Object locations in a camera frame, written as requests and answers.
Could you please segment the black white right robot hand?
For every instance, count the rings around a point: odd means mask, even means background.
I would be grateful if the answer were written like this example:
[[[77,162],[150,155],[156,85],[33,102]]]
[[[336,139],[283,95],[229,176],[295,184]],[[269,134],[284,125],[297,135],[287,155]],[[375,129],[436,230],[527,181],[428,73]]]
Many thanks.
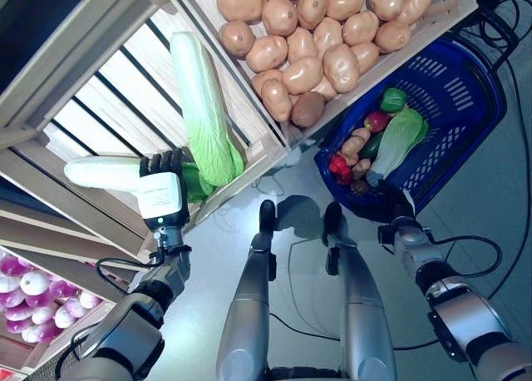
[[[415,205],[407,190],[401,190],[385,180],[377,184],[378,202],[374,207],[374,221],[390,225],[394,220],[416,218]]]

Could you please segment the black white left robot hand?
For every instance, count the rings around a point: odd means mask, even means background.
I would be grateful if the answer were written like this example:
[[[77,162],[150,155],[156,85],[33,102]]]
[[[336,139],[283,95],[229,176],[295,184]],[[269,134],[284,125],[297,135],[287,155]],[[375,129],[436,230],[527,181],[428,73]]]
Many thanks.
[[[136,197],[140,214],[150,230],[175,227],[190,220],[180,148],[140,159]]]

